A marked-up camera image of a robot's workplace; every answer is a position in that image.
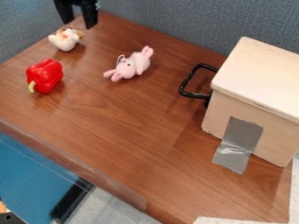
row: gray carpet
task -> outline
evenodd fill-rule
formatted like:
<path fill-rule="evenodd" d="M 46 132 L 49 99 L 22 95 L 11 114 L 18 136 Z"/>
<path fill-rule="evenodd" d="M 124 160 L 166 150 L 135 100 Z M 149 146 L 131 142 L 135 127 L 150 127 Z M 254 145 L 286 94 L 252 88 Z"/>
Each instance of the gray carpet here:
<path fill-rule="evenodd" d="M 157 220 L 138 211 L 111 194 L 94 188 L 66 224 L 158 224 Z"/>

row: white stuffed animal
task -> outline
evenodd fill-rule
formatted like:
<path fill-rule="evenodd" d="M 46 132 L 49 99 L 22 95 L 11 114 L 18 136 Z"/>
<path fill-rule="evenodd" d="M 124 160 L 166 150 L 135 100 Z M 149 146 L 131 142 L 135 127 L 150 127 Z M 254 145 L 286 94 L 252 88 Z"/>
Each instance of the white stuffed animal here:
<path fill-rule="evenodd" d="M 55 35 L 48 37 L 51 44 L 64 52 L 71 51 L 83 39 L 84 33 L 73 28 L 59 29 Z"/>

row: gray wall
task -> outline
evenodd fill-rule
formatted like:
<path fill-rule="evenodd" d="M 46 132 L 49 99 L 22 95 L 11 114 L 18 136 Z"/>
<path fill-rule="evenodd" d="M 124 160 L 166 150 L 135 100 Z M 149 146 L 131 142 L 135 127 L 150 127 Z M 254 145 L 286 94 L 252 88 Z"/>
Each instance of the gray wall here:
<path fill-rule="evenodd" d="M 101 0 L 105 10 L 218 53 L 241 36 L 299 53 L 299 0 Z"/>
<path fill-rule="evenodd" d="M 228 54 L 241 36 L 299 53 L 299 0 L 101 0 L 104 10 Z M 0 63 L 62 25 L 53 0 L 0 1 Z"/>
<path fill-rule="evenodd" d="M 53 0 L 0 0 L 0 64 L 61 25 Z"/>

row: duct tape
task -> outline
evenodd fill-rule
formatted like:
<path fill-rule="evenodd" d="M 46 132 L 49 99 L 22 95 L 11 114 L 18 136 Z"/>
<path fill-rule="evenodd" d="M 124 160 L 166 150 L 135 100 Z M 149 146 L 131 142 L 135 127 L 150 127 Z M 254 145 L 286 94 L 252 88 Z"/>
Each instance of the duct tape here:
<path fill-rule="evenodd" d="M 230 117 L 226 133 L 217 148 L 212 162 L 242 174 L 249 157 L 261 138 L 263 128 L 253 122 Z"/>

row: stuffed toy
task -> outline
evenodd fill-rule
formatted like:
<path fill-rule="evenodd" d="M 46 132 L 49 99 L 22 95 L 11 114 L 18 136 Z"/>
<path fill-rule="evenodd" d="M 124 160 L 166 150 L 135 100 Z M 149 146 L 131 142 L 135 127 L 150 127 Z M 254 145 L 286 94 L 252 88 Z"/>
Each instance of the stuffed toy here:
<path fill-rule="evenodd" d="M 59 29 L 55 35 L 48 37 L 51 44 L 64 52 L 71 51 L 75 45 L 83 39 L 83 31 L 76 31 L 73 28 Z"/>
<path fill-rule="evenodd" d="M 128 59 L 122 54 L 117 59 L 116 68 L 106 71 L 104 77 L 118 81 L 130 79 L 136 74 L 141 75 L 150 66 L 150 57 L 153 53 L 152 48 L 145 46 L 140 52 L 133 52 Z"/>

